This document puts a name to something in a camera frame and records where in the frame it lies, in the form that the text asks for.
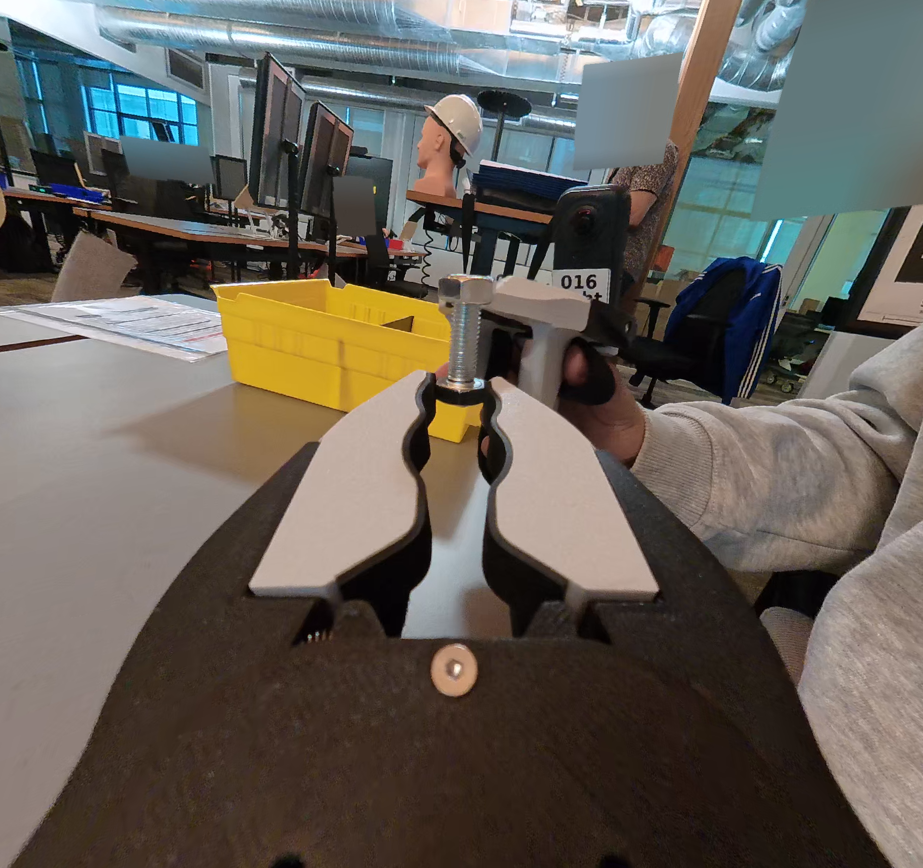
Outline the black office chair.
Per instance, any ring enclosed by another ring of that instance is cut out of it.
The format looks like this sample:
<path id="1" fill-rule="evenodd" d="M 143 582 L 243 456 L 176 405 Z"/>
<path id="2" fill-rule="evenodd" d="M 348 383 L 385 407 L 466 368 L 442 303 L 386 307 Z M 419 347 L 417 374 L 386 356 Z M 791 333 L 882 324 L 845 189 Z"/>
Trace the black office chair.
<path id="1" fill-rule="evenodd" d="M 639 336 L 624 359 L 635 366 L 633 385 L 651 379 L 642 404 L 650 405 L 658 381 L 686 380 L 713 395 L 723 393 L 725 351 L 748 270 L 732 263 L 699 277 L 676 297 L 661 340 Z"/>
<path id="2" fill-rule="evenodd" d="M 373 235 L 364 237 L 366 250 L 364 285 L 389 294 L 411 299 L 424 300 L 428 290 L 419 283 L 407 282 L 401 278 L 391 280 L 389 275 L 396 266 L 392 263 L 387 250 L 385 234 L 377 229 Z"/>

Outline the person's right forearm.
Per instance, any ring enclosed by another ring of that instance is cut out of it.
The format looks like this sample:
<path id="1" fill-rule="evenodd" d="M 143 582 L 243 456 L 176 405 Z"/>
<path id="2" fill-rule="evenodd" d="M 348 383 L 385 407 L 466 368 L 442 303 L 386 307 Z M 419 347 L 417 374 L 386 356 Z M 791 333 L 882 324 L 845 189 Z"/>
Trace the person's right forearm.
<path id="1" fill-rule="evenodd" d="M 921 568 L 921 408 L 917 328 L 825 399 L 648 412 L 632 471 L 732 570 Z"/>

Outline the white hard hat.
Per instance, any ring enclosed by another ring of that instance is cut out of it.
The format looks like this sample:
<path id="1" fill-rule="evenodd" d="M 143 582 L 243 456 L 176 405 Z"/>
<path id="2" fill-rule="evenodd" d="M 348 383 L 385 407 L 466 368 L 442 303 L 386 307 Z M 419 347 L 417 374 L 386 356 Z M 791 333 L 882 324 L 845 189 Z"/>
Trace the white hard hat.
<path id="1" fill-rule="evenodd" d="M 466 156 L 478 149 L 484 128 L 479 107 L 471 97 L 448 94 L 435 104 L 426 104 L 424 110 L 463 147 Z"/>

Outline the steel hex bolt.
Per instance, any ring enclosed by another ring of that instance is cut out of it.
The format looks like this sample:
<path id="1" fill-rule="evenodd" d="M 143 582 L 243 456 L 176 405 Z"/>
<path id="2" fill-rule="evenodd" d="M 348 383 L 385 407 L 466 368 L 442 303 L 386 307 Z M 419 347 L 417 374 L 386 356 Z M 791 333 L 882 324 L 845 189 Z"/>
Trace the steel hex bolt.
<path id="1" fill-rule="evenodd" d="M 482 311 L 492 302 L 495 280 L 484 275 L 450 275 L 440 279 L 437 303 L 451 326 L 446 376 L 478 376 Z"/>

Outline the wooden support post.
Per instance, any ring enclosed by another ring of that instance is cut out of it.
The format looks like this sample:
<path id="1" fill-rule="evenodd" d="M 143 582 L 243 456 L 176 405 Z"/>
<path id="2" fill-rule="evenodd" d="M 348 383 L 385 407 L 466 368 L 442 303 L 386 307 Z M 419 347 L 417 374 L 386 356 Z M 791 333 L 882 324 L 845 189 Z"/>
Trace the wooden support post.
<path id="1" fill-rule="evenodd" d="M 680 68 L 678 94 L 670 130 L 677 147 L 675 178 L 664 194 L 664 207 L 649 244 L 643 270 L 636 286 L 640 290 L 651 271 L 663 235 L 682 187 L 691 150 L 698 133 L 716 75 L 735 26 L 742 0 L 702 0 Z"/>

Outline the black backpack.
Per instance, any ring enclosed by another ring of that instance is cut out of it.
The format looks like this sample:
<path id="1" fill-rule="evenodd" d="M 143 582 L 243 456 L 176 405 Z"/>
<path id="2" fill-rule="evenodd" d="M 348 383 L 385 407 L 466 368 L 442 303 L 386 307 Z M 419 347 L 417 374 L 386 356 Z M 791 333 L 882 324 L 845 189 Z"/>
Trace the black backpack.
<path id="1" fill-rule="evenodd" d="M 32 227 L 17 214 L 8 214 L 1 226 L 1 271 L 5 274 L 55 272 L 49 251 L 40 246 Z"/>

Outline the mannequin head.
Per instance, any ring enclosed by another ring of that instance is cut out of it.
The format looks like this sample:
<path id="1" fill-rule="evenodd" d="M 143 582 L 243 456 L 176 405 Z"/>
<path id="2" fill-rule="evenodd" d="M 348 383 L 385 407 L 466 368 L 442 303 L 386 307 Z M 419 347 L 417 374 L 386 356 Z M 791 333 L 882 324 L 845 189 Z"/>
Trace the mannequin head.
<path id="1" fill-rule="evenodd" d="M 417 166 L 422 174 L 412 190 L 418 193 L 455 200 L 457 191 L 455 176 L 456 159 L 464 160 L 464 152 L 458 155 L 458 144 L 454 135 L 434 116 L 429 115 L 423 125 L 420 141 L 417 143 Z"/>

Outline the long wooden desk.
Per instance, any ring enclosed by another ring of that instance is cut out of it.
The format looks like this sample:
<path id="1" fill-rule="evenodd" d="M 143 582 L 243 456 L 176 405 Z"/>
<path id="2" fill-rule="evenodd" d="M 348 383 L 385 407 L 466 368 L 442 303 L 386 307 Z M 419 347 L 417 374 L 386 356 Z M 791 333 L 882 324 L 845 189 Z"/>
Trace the long wooden desk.
<path id="1" fill-rule="evenodd" d="M 154 245 L 164 242 L 183 243 L 191 259 L 218 262 L 268 262 L 275 268 L 285 266 L 285 276 L 296 278 L 303 267 L 316 265 L 328 257 L 329 248 L 312 241 L 299 241 L 297 251 L 290 249 L 287 239 L 273 239 L 243 227 L 206 225 L 193 221 L 122 214 L 107 210 L 103 205 L 83 203 L 68 197 L 28 189 L 2 188 L 7 201 L 21 207 L 50 214 L 67 232 L 79 232 L 87 223 L 103 230 L 111 229 L 118 238 L 137 248 L 135 256 L 145 274 L 145 287 L 150 294 L 161 286 L 164 253 Z"/>

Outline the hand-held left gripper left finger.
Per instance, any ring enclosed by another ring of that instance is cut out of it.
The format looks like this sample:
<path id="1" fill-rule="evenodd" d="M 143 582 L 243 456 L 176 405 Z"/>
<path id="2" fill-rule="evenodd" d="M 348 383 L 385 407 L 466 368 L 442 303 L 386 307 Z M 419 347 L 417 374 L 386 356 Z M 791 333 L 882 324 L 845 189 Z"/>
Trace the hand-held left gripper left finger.
<path id="1" fill-rule="evenodd" d="M 421 471 L 434 376 L 418 369 L 323 434 L 249 581 L 257 597 L 407 599 L 432 559 Z"/>

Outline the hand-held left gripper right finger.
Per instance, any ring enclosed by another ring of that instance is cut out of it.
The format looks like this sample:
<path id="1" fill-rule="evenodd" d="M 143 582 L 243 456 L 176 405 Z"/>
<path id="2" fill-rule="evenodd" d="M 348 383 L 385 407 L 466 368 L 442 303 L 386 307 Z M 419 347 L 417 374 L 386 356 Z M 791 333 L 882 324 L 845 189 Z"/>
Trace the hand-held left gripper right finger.
<path id="1" fill-rule="evenodd" d="M 568 605 L 651 602 L 659 586 L 593 445 L 552 407 L 501 377 L 489 429 L 504 453 L 488 531 Z"/>

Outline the grey chair back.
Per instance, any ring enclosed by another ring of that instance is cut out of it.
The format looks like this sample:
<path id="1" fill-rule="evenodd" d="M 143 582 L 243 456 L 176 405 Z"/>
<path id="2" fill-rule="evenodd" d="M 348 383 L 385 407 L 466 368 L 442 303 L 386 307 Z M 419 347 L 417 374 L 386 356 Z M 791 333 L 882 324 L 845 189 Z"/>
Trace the grey chair back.
<path id="1" fill-rule="evenodd" d="M 112 299 L 123 295 L 136 257 L 107 239 L 81 230 L 71 243 L 52 290 L 51 303 Z"/>

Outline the person's grey sweatshirt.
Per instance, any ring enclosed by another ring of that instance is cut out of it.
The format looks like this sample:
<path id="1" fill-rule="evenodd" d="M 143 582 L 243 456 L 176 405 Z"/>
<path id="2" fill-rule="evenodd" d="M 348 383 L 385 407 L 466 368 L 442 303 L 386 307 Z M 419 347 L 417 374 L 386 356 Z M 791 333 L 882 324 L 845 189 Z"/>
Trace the person's grey sweatshirt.
<path id="1" fill-rule="evenodd" d="M 798 692 L 825 762 L 887 861 L 922 865 L 918 552 L 878 551 L 826 597 Z"/>

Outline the tall black computer monitor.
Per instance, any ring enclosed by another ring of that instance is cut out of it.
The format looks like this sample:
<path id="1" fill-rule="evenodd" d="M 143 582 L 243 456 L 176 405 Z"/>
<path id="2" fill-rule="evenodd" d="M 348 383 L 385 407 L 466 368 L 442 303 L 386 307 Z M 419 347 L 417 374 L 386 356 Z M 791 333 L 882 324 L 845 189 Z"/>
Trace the tall black computer monitor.
<path id="1" fill-rule="evenodd" d="M 302 145 L 306 92 L 270 53 L 260 59 L 253 103 L 248 192 L 261 208 L 283 210 L 290 201 L 289 163 Z"/>
<path id="2" fill-rule="evenodd" d="M 332 182 L 345 174 L 353 133 L 353 128 L 323 102 L 311 104 L 299 171 L 298 201 L 303 214 L 330 218 Z"/>

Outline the black floor lamp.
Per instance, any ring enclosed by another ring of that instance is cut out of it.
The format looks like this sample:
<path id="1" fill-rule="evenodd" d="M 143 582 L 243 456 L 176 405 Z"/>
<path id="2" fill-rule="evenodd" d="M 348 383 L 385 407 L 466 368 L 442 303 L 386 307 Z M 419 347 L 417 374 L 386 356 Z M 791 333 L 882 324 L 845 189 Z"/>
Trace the black floor lamp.
<path id="1" fill-rule="evenodd" d="M 505 89 L 484 89 L 477 95 L 477 104 L 483 112 L 494 116 L 495 132 L 491 148 L 491 162 L 499 158 L 499 150 L 505 124 L 518 122 L 531 114 L 533 107 L 528 99 Z"/>

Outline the laminated instruction sheet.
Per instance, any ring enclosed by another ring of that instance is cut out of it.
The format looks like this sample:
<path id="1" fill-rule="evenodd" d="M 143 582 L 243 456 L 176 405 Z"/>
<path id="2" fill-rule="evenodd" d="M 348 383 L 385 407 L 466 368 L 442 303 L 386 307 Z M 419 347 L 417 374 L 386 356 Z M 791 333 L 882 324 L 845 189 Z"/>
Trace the laminated instruction sheet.
<path id="1" fill-rule="evenodd" d="M 66 335 L 132 347 L 185 362 L 227 352 L 220 314 L 191 297 L 121 297 L 2 308 L 2 316 Z"/>

